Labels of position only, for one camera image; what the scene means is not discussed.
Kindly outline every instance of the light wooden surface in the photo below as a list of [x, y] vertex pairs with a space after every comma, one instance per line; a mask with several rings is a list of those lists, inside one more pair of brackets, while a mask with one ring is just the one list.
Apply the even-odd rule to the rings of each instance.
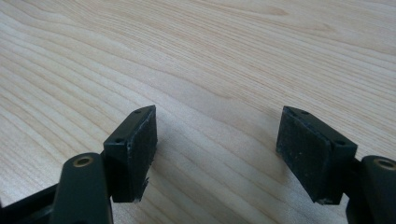
[[143, 201], [115, 223], [346, 223], [276, 155], [283, 105], [396, 159], [394, 1], [0, 2], [0, 199], [59, 180], [157, 106]]

